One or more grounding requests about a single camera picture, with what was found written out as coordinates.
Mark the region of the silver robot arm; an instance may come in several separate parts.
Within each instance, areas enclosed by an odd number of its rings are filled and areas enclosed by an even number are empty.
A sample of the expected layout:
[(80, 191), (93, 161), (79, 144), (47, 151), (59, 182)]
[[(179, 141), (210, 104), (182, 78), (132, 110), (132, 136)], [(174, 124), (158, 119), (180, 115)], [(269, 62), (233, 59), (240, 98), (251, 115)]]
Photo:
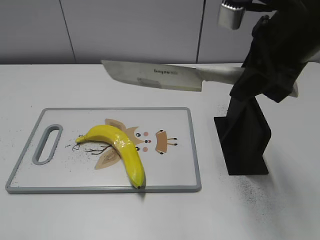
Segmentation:
[(246, 101), (263, 94), (279, 103), (320, 50), (320, 2), (318, 0), (223, 0), (218, 24), (237, 30), (245, 12), (263, 15), (252, 29), (252, 42), (230, 96)]

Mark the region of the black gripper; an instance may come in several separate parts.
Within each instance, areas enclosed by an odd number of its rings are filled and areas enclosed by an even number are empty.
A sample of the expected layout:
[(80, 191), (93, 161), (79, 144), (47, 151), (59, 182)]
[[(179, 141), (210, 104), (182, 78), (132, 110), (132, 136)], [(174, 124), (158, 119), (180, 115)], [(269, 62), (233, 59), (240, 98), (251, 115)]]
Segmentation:
[(273, 16), (261, 17), (252, 29), (244, 72), (229, 95), (248, 100), (263, 93), (276, 103), (286, 97), (297, 98), (297, 79), (320, 50), (320, 2), (243, 0), (241, 5), (251, 12), (273, 12)]

